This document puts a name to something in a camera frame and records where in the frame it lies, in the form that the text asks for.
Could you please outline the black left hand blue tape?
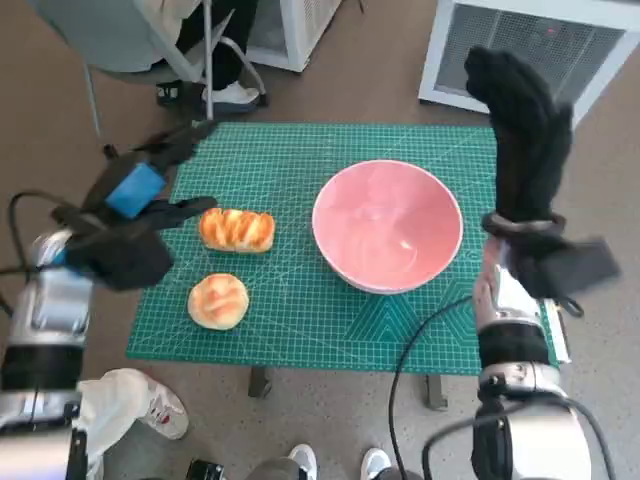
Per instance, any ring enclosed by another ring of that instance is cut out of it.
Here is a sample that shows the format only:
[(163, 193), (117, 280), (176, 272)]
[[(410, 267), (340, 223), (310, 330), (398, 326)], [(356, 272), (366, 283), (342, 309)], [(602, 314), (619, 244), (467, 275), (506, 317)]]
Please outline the black left hand blue tape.
[(82, 233), (138, 222), (163, 230), (216, 207), (211, 196), (176, 203), (159, 198), (170, 171), (189, 161), (216, 127), (213, 120), (196, 122), (156, 134), (126, 153), (113, 153), (82, 205), (60, 205), (51, 212), (52, 218)]

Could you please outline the black gloved right hand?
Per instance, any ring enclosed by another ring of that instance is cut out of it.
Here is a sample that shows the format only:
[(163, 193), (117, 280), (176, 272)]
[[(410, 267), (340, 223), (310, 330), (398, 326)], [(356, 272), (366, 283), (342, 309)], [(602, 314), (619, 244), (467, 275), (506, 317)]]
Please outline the black gloved right hand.
[(553, 219), (572, 106), (554, 101), (544, 79), (509, 52), (475, 46), (464, 68), (466, 89), (487, 106), (496, 138), (496, 212), (514, 223)]

